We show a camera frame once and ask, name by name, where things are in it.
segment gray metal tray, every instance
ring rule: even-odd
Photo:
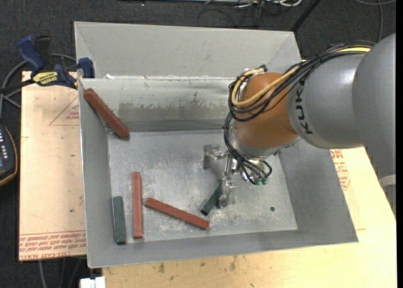
[[[242,55],[235,49],[234,54],[242,58],[235,58],[234,64],[213,53],[216,43],[234,47],[230,41],[240,35],[250,47],[257,37],[262,37],[259,47],[267,43],[266,55],[259,54],[258,48],[255,54],[249,55]],[[299,53],[293,35],[285,32],[250,31],[248,34],[211,28],[78,23],[76,36],[80,50],[77,56],[90,56],[96,63],[98,77],[79,81],[89,267],[235,255],[357,240],[329,151],[302,141],[269,158],[273,174],[265,187],[252,187],[236,180],[239,184],[236,203],[226,209],[213,210],[206,217],[211,225],[209,230],[194,228],[144,208],[144,238],[134,240],[131,172],[141,172],[144,198],[154,197],[202,216],[200,209],[217,186],[223,169],[219,164],[209,170],[201,167],[203,146],[219,144],[225,148],[222,125],[227,114],[228,84],[245,68],[241,67],[243,63],[249,60],[247,65],[258,66],[250,63],[251,54],[256,55],[256,61],[266,56],[266,63],[281,71],[300,60]],[[173,36],[179,39],[178,43],[174,42],[176,45],[184,38],[194,40],[200,47],[197,49],[199,54],[209,56],[206,64],[209,69],[223,67],[216,69],[223,75],[206,77],[203,68],[196,66],[195,75],[187,76],[191,62],[182,55],[194,52],[192,47],[190,50],[185,46],[176,49],[186,69],[178,70],[176,62],[166,63],[165,76],[161,76],[163,63],[158,58],[168,60],[167,54],[159,54],[159,57],[151,54],[142,63],[135,63],[127,58],[128,54],[119,53],[129,46],[132,49],[151,48],[152,42],[165,43],[169,49],[166,40]],[[100,39],[108,37],[110,41],[117,38],[119,43],[98,44]],[[146,44],[137,45],[135,37]],[[213,48],[211,53],[210,48],[203,48],[204,38],[205,44]],[[241,51],[251,49],[243,47]],[[125,63],[119,67],[123,74],[111,65],[119,65],[117,56]],[[138,73],[151,63],[155,67],[154,75]],[[175,76],[171,76],[173,70],[178,70]],[[103,78],[107,74],[112,74],[113,79]],[[129,140],[121,140],[108,130],[83,98],[86,88],[94,89],[128,126]],[[111,198],[115,195],[121,195],[125,202],[126,245],[117,245],[114,241]]]

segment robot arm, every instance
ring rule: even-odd
[[[395,34],[373,47],[338,45],[284,74],[245,72],[230,93],[225,137],[239,164],[299,139],[327,149],[364,146],[387,195],[395,186]]]

